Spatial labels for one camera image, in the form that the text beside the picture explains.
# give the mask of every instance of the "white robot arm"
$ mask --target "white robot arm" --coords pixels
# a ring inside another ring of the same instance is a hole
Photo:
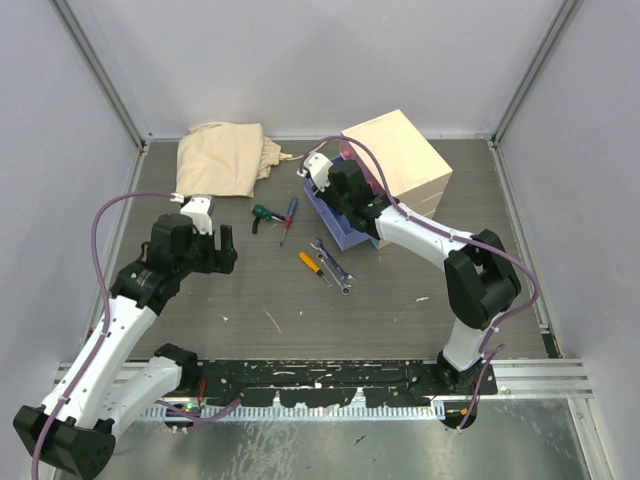
[[[48,444],[40,458],[82,479],[93,479],[107,464],[117,439],[149,405],[169,392],[196,385],[200,375],[197,355],[166,344],[142,371],[109,393],[131,350],[167,301],[178,293],[184,278],[194,272],[233,271],[238,255],[231,227],[220,227],[221,249],[216,250],[212,211],[210,196],[195,195],[180,214],[162,215],[153,225],[151,240],[143,243],[140,257],[120,270],[111,287],[109,331],[102,331],[103,317],[65,377],[42,404],[38,408],[23,406],[15,416],[14,428],[31,455],[45,421],[65,399],[47,433]],[[96,356],[65,398],[68,385],[101,336],[105,338]]]
[[[334,164],[326,156],[314,153],[303,165],[302,174],[313,181],[315,195],[344,214],[356,230],[401,245],[445,273],[449,303],[456,318],[449,341],[438,357],[442,380],[458,384],[472,376],[480,365],[480,347],[488,329],[511,306],[521,286],[509,262],[455,241],[454,237],[473,238],[504,250],[498,236],[489,230],[478,235],[454,230],[399,204],[405,212],[402,215],[385,195],[373,193],[353,160]],[[409,221],[407,213],[449,232],[450,237]]]

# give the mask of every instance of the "white wall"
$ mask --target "white wall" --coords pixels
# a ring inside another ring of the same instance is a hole
[[[79,348],[95,289],[91,220],[125,190],[136,151],[49,2],[4,5],[0,44],[0,476],[16,479],[29,456],[13,416]]]
[[[640,4],[588,0],[503,144],[553,324],[624,478],[640,456]]]
[[[495,132],[561,0],[70,4],[156,137],[323,135],[395,108],[437,137]]]

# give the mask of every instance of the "screwdriver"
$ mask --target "screwdriver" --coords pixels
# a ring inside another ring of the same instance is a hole
[[[320,267],[316,264],[316,262],[314,262],[313,259],[307,253],[300,252],[298,256],[300,257],[300,260],[302,260],[307,267],[313,270],[313,273],[315,273],[320,278],[322,278],[325,282],[327,282],[330,287],[333,286],[331,282],[327,280],[327,277],[324,276],[324,272],[320,269]]]
[[[271,220],[273,218],[274,220],[283,223],[286,220],[282,215],[272,212],[264,205],[254,205],[253,207],[251,207],[251,213],[253,213],[253,215],[256,217],[256,219],[253,221],[253,228],[251,229],[251,232],[253,233],[258,233],[258,223],[260,223],[260,220]]]
[[[293,216],[296,214],[297,209],[298,197],[293,197],[291,199],[291,203],[289,204],[289,211],[287,212],[287,223],[284,224],[284,232],[282,232],[282,240],[280,240],[280,246],[282,246],[282,244],[284,243],[284,236],[287,234],[287,230],[289,230],[291,222],[293,222]]]

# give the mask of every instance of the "wrench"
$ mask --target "wrench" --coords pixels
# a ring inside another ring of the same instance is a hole
[[[318,250],[320,253],[322,253],[325,256],[325,258],[327,259],[327,261],[330,262],[331,265],[333,265],[333,268],[335,269],[335,271],[338,272],[340,275],[342,275],[342,283],[347,284],[349,282],[349,280],[355,280],[353,275],[351,275],[350,273],[347,273],[344,270],[344,268],[342,268],[340,266],[340,264],[338,262],[336,262],[336,260],[331,256],[331,254],[329,252],[327,252],[327,249],[324,248],[324,244],[322,243],[321,239],[316,237],[316,243],[309,243],[309,244],[313,248]]]
[[[342,280],[340,280],[340,278],[338,278],[336,272],[333,271],[333,266],[331,266],[329,262],[325,260],[325,257],[322,253],[318,254],[318,260],[320,260],[320,262],[322,262],[322,264],[327,267],[327,270],[329,270],[329,274],[333,277],[335,282],[340,287],[340,291],[342,292],[342,294],[349,295],[351,293],[351,285],[344,283]]]

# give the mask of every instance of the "beige cloth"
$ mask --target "beige cloth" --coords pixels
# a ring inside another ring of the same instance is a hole
[[[176,192],[253,197],[256,180],[291,159],[263,135],[259,123],[205,123],[180,140]]]

